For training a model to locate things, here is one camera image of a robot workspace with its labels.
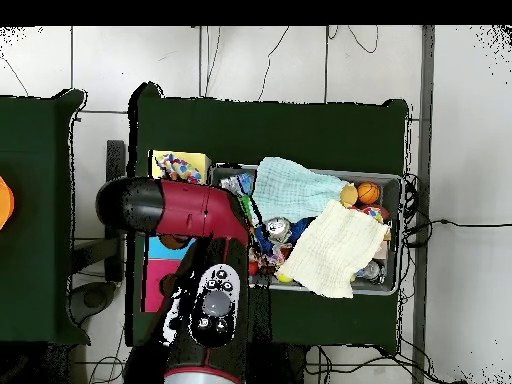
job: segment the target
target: light blue cloth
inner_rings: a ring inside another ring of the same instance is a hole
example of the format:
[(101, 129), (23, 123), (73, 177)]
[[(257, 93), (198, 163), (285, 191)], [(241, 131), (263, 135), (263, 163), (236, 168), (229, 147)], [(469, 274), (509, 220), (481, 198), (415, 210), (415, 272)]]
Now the light blue cloth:
[(316, 174), (278, 157), (263, 159), (256, 174), (253, 199), (263, 221), (286, 218), (298, 222), (320, 215), (329, 200), (340, 200), (347, 184), (332, 175)]

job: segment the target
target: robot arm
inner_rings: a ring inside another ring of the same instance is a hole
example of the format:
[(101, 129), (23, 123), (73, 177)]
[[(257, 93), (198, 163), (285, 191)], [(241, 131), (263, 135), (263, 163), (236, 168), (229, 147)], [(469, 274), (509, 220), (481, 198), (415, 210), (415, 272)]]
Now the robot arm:
[(244, 384), (248, 229), (234, 196), (208, 186), (151, 178), (105, 184), (100, 220), (148, 235), (198, 240), (178, 269), (125, 384)]

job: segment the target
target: green table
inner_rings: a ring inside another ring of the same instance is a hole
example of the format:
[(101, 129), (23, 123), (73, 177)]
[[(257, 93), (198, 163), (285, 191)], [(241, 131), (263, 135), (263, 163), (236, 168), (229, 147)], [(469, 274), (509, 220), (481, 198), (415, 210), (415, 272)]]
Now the green table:
[[(382, 106), (241, 103), (161, 98), (155, 85), (143, 84), (130, 101), (127, 175), (147, 175), (150, 149), (201, 152), (214, 162), (244, 164), (281, 156), (308, 168), (401, 175), (407, 113), (403, 100)], [(144, 239), (137, 237), (134, 244), (133, 288), (127, 296), (133, 301), (133, 310), (127, 308), (133, 338), (128, 334), (127, 341), (137, 345), (152, 314), (140, 312)], [(376, 344), (394, 352), (396, 319), (396, 293), (327, 299), (272, 291), (273, 341), (278, 343)]]
[(72, 116), (84, 93), (0, 97), (0, 175), (14, 212), (0, 231), (0, 341), (87, 343), (69, 319)]

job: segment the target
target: gray plastic bin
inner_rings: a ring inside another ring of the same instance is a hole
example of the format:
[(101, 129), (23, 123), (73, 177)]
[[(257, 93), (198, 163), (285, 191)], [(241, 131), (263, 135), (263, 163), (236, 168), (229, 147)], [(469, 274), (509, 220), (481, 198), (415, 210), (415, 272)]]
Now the gray plastic bin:
[[(235, 168), (229, 164), (217, 163), (209, 169), (208, 182), (213, 186), (219, 186), (220, 180), (236, 174), (248, 173), (253, 177), (257, 176), (256, 165), (240, 165)], [(384, 278), (381, 284), (372, 284), (363, 278), (356, 278), (352, 283), (354, 294), (380, 295), (388, 296), (393, 294), (398, 288), (400, 280), (401, 267), (401, 246), (402, 246), (402, 228), (403, 213), (402, 205), (404, 204), (404, 183), (400, 176), (391, 174), (372, 174), (363, 172), (347, 172), (347, 171), (329, 171), (312, 169), (311, 171), (334, 175), (344, 181), (353, 182), (356, 185), (364, 181), (371, 181), (380, 187), (380, 198), (376, 202), (384, 206), (389, 212), (388, 225), (391, 226), (391, 242), (389, 243), (389, 251), (386, 261), (379, 261), (384, 266)], [(275, 290), (293, 290), (293, 291), (309, 291), (306, 287), (298, 283), (283, 284), (274, 276), (255, 275), (249, 277), (250, 286), (267, 285), (270, 280), (270, 288)]]

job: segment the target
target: basketball toy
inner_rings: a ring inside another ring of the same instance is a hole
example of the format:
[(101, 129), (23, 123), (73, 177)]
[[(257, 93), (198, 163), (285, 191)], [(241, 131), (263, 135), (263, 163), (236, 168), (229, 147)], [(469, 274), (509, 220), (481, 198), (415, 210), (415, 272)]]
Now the basketball toy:
[(14, 195), (11, 189), (0, 177), (0, 230), (5, 225), (14, 210)]
[(377, 201), (380, 195), (380, 190), (376, 184), (366, 182), (361, 183), (359, 187), (357, 187), (357, 194), (361, 203), (370, 205)]

